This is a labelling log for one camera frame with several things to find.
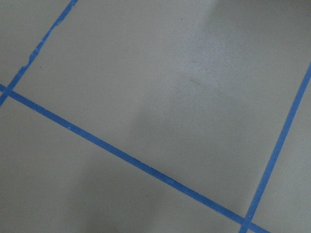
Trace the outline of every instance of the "torn blue tape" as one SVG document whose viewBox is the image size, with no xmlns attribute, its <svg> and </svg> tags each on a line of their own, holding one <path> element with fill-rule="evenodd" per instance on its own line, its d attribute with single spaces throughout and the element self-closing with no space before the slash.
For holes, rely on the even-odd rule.
<svg viewBox="0 0 311 233">
<path fill-rule="evenodd" d="M 14 89 L 14 87 L 17 85 L 17 83 L 20 81 L 20 79 L 23 77 L 27 69 L 30 67 L 30 65 L 33 63 L 35 58 L 38 56 L 40 50 L 42 49 L 44 43 L 49 38 L 51 32 L 53 29 L 60 24 L 64 18 L 68 15 L 72 7 L 77 3 L 78 0 L 71 0 L 70 3 L 66 6 L 64 11 L 60 14 L 60 16 L 57 18 L 55 23 L 51 26 L 51 28 L 48 30 L 48 32 L 45 34 L 45 36 L 41 39 L 40 43 L 37 45 L 35 50 L 30 54 L 28 64 L 25 66 L 22 66 L 17 74 L 14 76 L 12 81 L 9 83 L 9 85 L 6 87 L 6 89 L 3 91 L 2 95 L 0 96 L 0 107 L 5 102 L 6 98 L 10 95 L 11 91 Z"/>
<path fill-rule="evenodd" d="M 311 63 L 309 64 L 309 67 L 307 69 L 307 72 L 305 74 L 305 77 L 302 80 L 302 83 L 298 89 L 298 92 L 296 94 L 296 97 L 293 101 L 293 104 L 291 106 L 291 109 L 287 115 L 287 118 L 285 120 L 285 123 L 283 125 L 283 129 L 278 137 L 278 140 L 276 142 L 276 145 L 272 151 L 271 157 L 269 159 L 269 162 L 267 164 L 267 167 L 262 175 L 261 181 L 257 187 L 257 190 L 255 192 L 255 195 L 252 199 L 252 202 L 249 206 L 249 209 L 247 211 L 247 214 L 245 216 L 245 219 L 243 221 L 243 224 L 241 225 L 239 233 L 246 233 L 247 230 L 250 228 L 250 224 L 253 220 L 254 214 L 257 210 L 257 207 L 259 205 L 260 199 L 262 197 L 262 194 L 267 186 L 267 183 L 269 181 L 269 178 L 271 176 L 272 170 L 276 164 L 277 158 L 282 150 L 282 147 L 284 145 L 284 142 L 286 140 L 286 137 L 288 135 L 288 132 L 291 128 L 292 122 L 294 120 L 294 117 L 296 115 L 296 112 L 298 110 L 299 104 L 302 100 L 302 97 L 306 91 L 306 88 L 308 86 L 308 83 L 311 78 Z"/>
<path fill-rule="evenodd" d="M 0 91 L 4 91 L 5 86 L 0 84 Z M 124 161 L 132 164 L 133 166 L 139 168 L 140 170 L 143 170 L 144 172 L 152 175 L 153 177 L 157 178 L 158 180 L 168 184 L 169 186 L 177 189 L 178 191 L 186 194 L 187 196 L 195 199 L 196 201 L 202 203 L 203 205 L 217 211 L 218 213 L 226 216 L 227 218 L 242 224 L 244 218 L 239 216 L 238 214 L 228 210 L 227 208 L 221 206 L 220 204 L 217 204 L 216 202 L 212 201 L 211 199 L 208 199 L 204 197 L 203 195 L 193 191 L 192 189 L 186 187 L 185 185 L 179 183 L 178 181 L 170 178 L 169 176 L 163 174 L 162 172 L 148 166 L 147 164 L 141 162 L 140 160 L 130 156 L 129 154 L 121 151 L 120 149 L 110 145 L 109 143 L 101 140 L 100 138 L 90 134 L 89 132 L 81 129 L 80 127 L 70 123 L 69 121 L 63 119 L 62 117 L 52 113 L 51 111 L 41 107 L 40 105 L 36 104 L 35 102 L 32 102 L 31 100 L 23 97 L 22 95 L 12 91 L 10 93 L 10 97 L 17 100 L 18 102 L 26 105 L 27 107 L 33 109 L 34 111 L 44 115 L 48 119 L 56 122 L 57 124 L 65 127 L 66 129 L 76 133 L 77 135 L 81 136 L 82 138 L 86 139 L 87 141 L 92 142 L 93 144 L 103 148 L 104 150 L 112 153 L 113 155 L 123 159 Z M 256 224 L 251 223 L 250 229 L 254 231 L 255 233 L 269 233 L 269 231 L 261 228 L 260 226 L 257 226 Z"/>
</svg>

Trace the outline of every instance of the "blue tape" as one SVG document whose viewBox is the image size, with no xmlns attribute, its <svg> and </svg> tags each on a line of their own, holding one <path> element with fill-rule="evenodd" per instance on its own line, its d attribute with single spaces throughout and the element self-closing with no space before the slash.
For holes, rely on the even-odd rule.
<svg viewBox="0 0 311 233">
<path fill-rule="evenodd" d="M 0 84 L 0 91 L 4 91 L 5 86 Z M 63 119 L 62 117 L 52 113 L 51 111 L 41 107 L 40 105 L 36 104 L 35 102 L 32 102 L 31 100 L 23 97 L 22 95 L 12 91 L 10 93 L 10 97 L 17 100 L 18 102 L 26 105 L 27 107 L 33 109 L 34 111 L 44 115 L 48 119 L 56 122 L 57 124 L 65 127 L 66 129 L 76 133 L 77 135 L 83 137 L 87 141 L 92 142 L 93 144 L 103 148 L 104 150 L 114 154 L 115 156 L 123 159 L 124 161 L 132 164 L 133 166 L 139 168 L 140 170 L 143 170 L 144 172 L 152 175 L 153 177 L 157 178 L 158 180 L 168 184 L 169 186 L 177 189 L 178 191 L 186 194 L 187 196 L 195 199 L 196 201 L 202 203 L 203 205 L 217 211 L 218 213 L 226 216 L 227 218 L 242 224 L 244 218 L 239 216 L 238 214 L 228 210 L 227 208 L 221 206 L 220 204 L 212 201 L 211 199 L 208 199 L 204 197 L 203 195 L 193 191 L 192 189 L 186 187 L 185 185 L 179 183 L 178 181 L 170 178 L 169 176 L 163 174 L 162 172 L 148 166 L 147 164 L 141 162 L 140 160 L 130 156 L 129 154 L 121 151 L 120 149 L 110 145 L 109 143 L 101 140 L 100 138 L 90 134 L 89 132 L 81 129 L 80 127 L 70 123 L 69 121 Z M 251 229 L 253 229 L 256 233 L 269 233 L 269 231 L 251 223 Z"/>
<path fill-rule="evenodd" d="M 302 83 L 298 89 L 298 92 L 296 94 L 296 97 L 293 101 L 293 104 L 291 106 L 291 109 L 287 115 L 287 118 L 285 120 L 285 123 L 283 125 L 283 129 L 278 137 L 278 140 L 276 142 L 276 145 L 272 151 L 271 157 L 269 159 L 269 162 L 267 164 L 267 167 L 262 175 L 261 181 L 257 187 L 257 190 L 255 192 L 255 195 L 252 199 L 252 202 L 249 206 L 249 209 L 247 211 L 247 214 L 245 216 L 244 222 L 241 225 L 239 233 L 246 233 L 247 230 L 250 228 L 250 224 L 253 220 L 254 214 L 257 210 L 257 207 L 259 205 L 260 199 L 262 197 L 262 194 L 267 186 L 267 183 L 269 181 L 269 178 L 271 176 L 272 170 L 276 164 L 277 158 L 282 150 L 282 147 L 284 145 L 285 139 L 288 135 L 288 132 L 290 130 L 290 127 L 292 125 L 292 122 L 294 120 L 294 117 L 296 115 L 296 112 L 298 110 L 299 104 L 302 100 L 302 97 L 306 91 L 306 88 L 308 86 L 308 83 L 311 78 L 311 63 L 309 64 L 309 67 L 307 69 L 307 72 L 305 74 L 305 77 L 302 80 Z"/>
<path fill-rule="evenodd" d="M 17 74 L 14 76 L 12 81 L 9 83 L 9 85 L 6 87 L 6 89 L 3 91 L 2 95 L 0 96 L 0 107 L 5 102 L 6 98 L 10 95 L 11 91 L 14 89 L 14 87 L 17 85 L 19 80 L 23 77 L 27 69 L 30 67 L 30 65 L 33 63 L 35 58 L 38 56 L 40 50 L 42 49 L 44 43 L 49 38 L 51 32 L 53 29 L 60 24 L 64 18 L 68 15 L 72 7 L 77 3 L 78 0 L 71 0 L 70 3 L 66 6 L 64 11 L 60 14 L 60 16 L 57 18 L 55 23 L 51 26 L 51 28 L 48 30 L 48 32 L 45 34 L 45 36 L 41 39 L 40 43 L 37 45 L 35 50 L 30 54 L 28 64 L 25 66 L 22 66 Z"/>
</svg>

